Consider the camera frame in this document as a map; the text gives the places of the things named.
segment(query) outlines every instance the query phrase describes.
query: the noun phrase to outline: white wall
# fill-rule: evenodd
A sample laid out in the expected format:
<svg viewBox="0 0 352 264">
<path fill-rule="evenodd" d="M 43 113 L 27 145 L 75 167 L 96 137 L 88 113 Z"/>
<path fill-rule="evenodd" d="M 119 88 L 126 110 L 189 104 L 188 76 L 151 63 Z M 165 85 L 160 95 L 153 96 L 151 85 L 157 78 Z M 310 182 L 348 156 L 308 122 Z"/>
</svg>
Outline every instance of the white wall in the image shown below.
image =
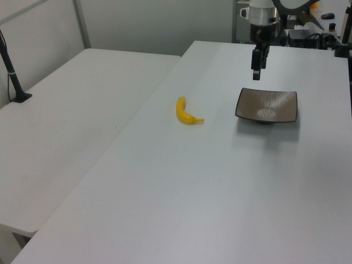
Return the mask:
<svg viewBox="0 0 352 264">
<path fill-rule="evenodd" d="M 48 0 L 0 29 L 24 90 L 84 49 L 72 0 Z M 0 59 L 0 107 L 6 103 L 7 71 Z"/>
<path fill-rule="evenodd" d="M 77 2 L 93 48 L 182 56 L 195 40 L 232 40 L 232 0 Z"/>
</svg>

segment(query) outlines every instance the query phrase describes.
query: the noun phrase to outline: black stand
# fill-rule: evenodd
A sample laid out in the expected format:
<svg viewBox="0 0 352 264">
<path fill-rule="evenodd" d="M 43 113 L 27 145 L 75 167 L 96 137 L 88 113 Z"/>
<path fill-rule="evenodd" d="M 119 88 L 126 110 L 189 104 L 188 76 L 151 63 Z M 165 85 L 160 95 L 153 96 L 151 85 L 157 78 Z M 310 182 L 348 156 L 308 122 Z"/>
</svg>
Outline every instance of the black stand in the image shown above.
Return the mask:
<svg viewBox="0 0 352 264">
<path fill-rule="evenodd" d="M 346 22 L 345 31 L 343 33 L 343 38 L 341 41 L 341 46 L 337 50 L 335 50 L 335 57 L 339 57 L 339 58 L 348 57 L 348 53 L 351 50 L 351 48 L 348 46 L 351 30 L 352 30 L 352 10 L 350 9 L 347 22 Z"/>
<path fill-rule="evenodd" d="M 13 87 L 15 88 L 16 91 L 16 98 L 13 99 L 13 102 L 16 103 L 23 103 L 24 101 L 26 101 L 28 98 L 30 98 L 32 95 L 30 93 L 25 93 L 22 90 L 22 87 L 20 85 L 20 82 L 17 78 L 16 72 L 12 66 L 12 62 L 10 60 L 9 54 L 7 52 L 7 48 L 5 43 L 3 42 L 3 40 L 0 40 L 0 53 L 1 53 L 1 57 L 4 60 L 7 72 L 11 78 L 11 81 L 13 83 Z"/>
</svg>

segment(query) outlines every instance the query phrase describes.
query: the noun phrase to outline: black device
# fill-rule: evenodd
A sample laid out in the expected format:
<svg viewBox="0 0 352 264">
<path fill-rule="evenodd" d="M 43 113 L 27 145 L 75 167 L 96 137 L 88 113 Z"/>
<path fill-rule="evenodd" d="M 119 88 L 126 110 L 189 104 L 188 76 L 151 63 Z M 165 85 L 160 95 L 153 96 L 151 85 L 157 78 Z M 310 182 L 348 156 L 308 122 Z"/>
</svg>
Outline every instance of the black device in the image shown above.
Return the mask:
<svg viewBox="0 0 352 264">
<path fill-rule="evenodd" d="M 318 34 L 314 30 L 289 30 L 288 44 L 294 48 L 316 48 L 318 45 Z"/>
<path fill-rule="evenodd" d="M 335 18 L 334 13 L 327 13 L 327 14 L 321 15 L 321 19 L 334 19 L 334 18 Z"/>
<path fill-rule="evenodd" d="M 304 26 L 308 22 L 312 22 L 316 24 L 320 29 L 324 30 L 324 28 L 321 26 L 321 24 L 317 21 L 315 16 L 312 14 L 307 14 L 306 12 L 301 12 L 298 15 L 296 15 L 297 22 Z"/>
<path fill-rule="evenodd" d="M 13 102 L 16 103 L 23 103 L 24 101 L 26 101 L 28 98 L 30 98 L 32 95 L 30 93 L 25 93 L 20 85 L 20 82 L 17 78 L 16 72 L 13 68 L 12 62 L 10 60 L 10 56 L 7 52 L 7 46 L 6 46 L 6 42 L 5 42 L 5 38 L 2 35 L 2 32 L 0 30 L 0 53 L 1 53 L 1 57 L 4 61 L 4 64 L 6 66 L 7 69 L 7 73 L 11 78 L 11 82 L 13 84 L 13 87 L 15 88 L 16 91 L 16 98 L 13 99 Z"/>
</svg>

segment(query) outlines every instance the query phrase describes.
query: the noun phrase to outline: yellow banana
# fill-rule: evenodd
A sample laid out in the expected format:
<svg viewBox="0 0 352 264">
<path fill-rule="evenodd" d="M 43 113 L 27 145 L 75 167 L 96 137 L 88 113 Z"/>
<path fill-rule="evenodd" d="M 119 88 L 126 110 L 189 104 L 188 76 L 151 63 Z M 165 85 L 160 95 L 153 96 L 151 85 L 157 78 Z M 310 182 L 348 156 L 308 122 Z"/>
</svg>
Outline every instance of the yellow banana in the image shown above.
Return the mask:
<svg viewBox="0 0 352 264">
<path fill-rule="evenodd" d="M 184 96 L 178 98 L 176 103 L 176 114 L 178 119 L 180 119 L 184 123 L 194 124 L 197 122 L 203 122 L 204 119 L 202 118 L 195 118 L 194 116 L 190 115 L 189 113 L 185 112 L 186 106 L 186 98 Z"/>
</svg>

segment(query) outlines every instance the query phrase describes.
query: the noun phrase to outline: square plate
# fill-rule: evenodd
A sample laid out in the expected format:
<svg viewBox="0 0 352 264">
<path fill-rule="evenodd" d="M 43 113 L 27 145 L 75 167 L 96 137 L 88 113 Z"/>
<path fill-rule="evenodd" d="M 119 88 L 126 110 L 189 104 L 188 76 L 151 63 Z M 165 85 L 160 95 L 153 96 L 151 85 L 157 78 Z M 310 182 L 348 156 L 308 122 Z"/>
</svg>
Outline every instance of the square plate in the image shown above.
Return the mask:
<svg viewBox="0 0 352 264">
<path fill-rule="evenodd" d="M 289 123 L 297 120 L 297 93 L 242 88 L 235 115 L 260 123 Z"/>
</svg>

